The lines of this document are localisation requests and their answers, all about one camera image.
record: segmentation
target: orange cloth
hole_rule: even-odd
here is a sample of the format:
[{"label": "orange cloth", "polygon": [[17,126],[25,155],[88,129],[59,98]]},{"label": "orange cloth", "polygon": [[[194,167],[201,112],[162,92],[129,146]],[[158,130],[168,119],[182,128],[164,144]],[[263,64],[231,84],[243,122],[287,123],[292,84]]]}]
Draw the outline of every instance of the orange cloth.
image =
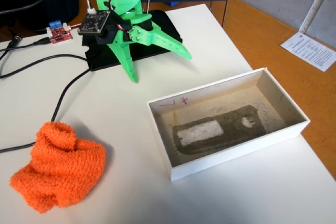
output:
[{"label": "orange cloth", "polygon": [[31,161],[11,177],[11,186],[40,213],[80,202],[104,170],[104,147],[76,138],[64,123],[45,123],[36,137]]}]

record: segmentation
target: black circuit board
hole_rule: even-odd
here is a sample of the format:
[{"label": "black circuit board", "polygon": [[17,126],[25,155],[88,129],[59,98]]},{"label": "black circuit board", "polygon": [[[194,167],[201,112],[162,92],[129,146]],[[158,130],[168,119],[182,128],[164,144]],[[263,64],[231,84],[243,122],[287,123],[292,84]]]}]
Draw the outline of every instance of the black circuit board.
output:
[{"label": "black circuit board", "polygon": [[102,33],[110,15],[109,10],[98,10],[95,14],[87,14],[78,29],[79,35],[99,35]]}]

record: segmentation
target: orange floor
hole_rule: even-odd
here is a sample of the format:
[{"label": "orange floor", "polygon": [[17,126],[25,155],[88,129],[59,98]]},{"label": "orange floor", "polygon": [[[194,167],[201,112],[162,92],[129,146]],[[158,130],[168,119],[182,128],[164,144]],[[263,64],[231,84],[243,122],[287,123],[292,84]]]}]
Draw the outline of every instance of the orange floor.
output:
[{"label": "orange floor", "polygon": [[[199,3],[179,3],[170,8],[163,3],[153,3],[151,9],[168,10],[195,4]],[[213,14],[220,23],[224,7],[225,2],[212,4]],[[72,25],[80,23],[85,15],[83,0],[80,0],[80,9],[83,12]],[[281,48],[280,44],[297,31],[240,0],[229,0],[224,29],[251,67],[267,67],[311,119],[303,135],[336,178],[336,64],[322,72]],[[19,25],[14,31],[33,35]],[[0,40],[8,39],[8,29],[1,29]]]}]

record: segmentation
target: table surface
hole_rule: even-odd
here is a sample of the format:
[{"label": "table surface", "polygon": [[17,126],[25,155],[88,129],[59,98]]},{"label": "table surface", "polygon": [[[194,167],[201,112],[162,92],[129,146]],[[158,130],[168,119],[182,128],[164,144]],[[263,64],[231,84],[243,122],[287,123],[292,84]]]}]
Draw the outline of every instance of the table surface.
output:
[{"label": "table surface", "polygon": [[[61,105],[57,120],[107,149],[96,187],[79,204],[40,215],[8,185],[29,162],[30,150],[0,154],[1,223],[336,223],[336,182],[302,136],[169,181],[146,102],[251,67],[205,5],[168,15],[191,61],[173,53],[137,61],[139,83],[131,82],[121,66],[87,74]],[[54,54],[84,56],[87,48],[75,31],[73,36],[63,45],[12,52],[0,72]],[[53,59],[1,80],[0,148],[33,142],[63,88],[86,67],[77,59]]]}]

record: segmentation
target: open white box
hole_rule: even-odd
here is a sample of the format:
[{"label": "open white box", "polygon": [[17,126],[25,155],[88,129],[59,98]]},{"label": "open white box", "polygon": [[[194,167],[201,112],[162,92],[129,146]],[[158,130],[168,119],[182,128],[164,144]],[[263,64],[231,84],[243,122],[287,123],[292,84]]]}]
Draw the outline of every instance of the open white box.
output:
[{"label": "open white box", "polygon": [[[148,108],[171,180],[295,137],[310,122],[266,68],[149,101]],[[209,122],[222,132],[213,136],[208,128],[210,137],[200,139],[195,126],[200,132]],[[198,141],[189,144],[183,134]]]}]

